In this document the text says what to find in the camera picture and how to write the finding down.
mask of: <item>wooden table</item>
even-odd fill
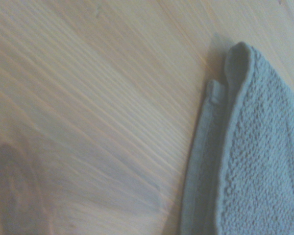
[[[205,84],[239,41],[294,91],[294,0],[0,0],[0,138],[42,163],[54,234],[178,231]]]

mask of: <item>wooden surface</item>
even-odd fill
[[[50,233],[178,231],[204,86],[239,41],[294,91],[294,0],[0,0],[0,139],[42,162]]]

